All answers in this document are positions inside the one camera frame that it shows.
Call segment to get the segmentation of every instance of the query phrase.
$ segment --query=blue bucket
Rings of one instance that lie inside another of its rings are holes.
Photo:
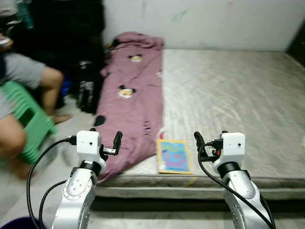
[[[14,219],[13,221],[5,224],[0,229],[23,229],[23,228],[35,229],[35,226],[34,226],[32,220],[30,219],[30,217],[22,217],[22,218]]]

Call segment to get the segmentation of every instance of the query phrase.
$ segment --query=bed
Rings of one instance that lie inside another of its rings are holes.
[[[119,198],[223,199],[196,161],[193,133],[246,135],[246,168],[266,199],[305,199],[305,70],[281,52],[164,50],[165,139],[187,141],[192,175],[158,174],[156,156],[99,184]],[[212,165],[206,167],[212,171]]]

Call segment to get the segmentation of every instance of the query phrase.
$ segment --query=yellow book cover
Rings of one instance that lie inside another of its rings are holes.
[[[159,173],[192,174],[185,141],[157,140]]]

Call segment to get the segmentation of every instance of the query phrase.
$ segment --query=purple blanket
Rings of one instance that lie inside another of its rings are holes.
[[[123,138],[119,154],[107,160],[101,181],[154,155],[163,126],[163,40],[125,32],[113,45],[111,60],[101,71],[104,85],[97,115],[105,122],[97,130],[105,147],[112,147],[117,131]]]

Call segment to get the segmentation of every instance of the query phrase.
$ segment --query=plastic stool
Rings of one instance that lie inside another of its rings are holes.
[[[11,104],[15,117],[27,133],[27,143],[22,156],[32,164],[38,159],[39,147],[47,134],[56,133],[54,122],[22,85],[9,81],[2,86],[2,90]]]

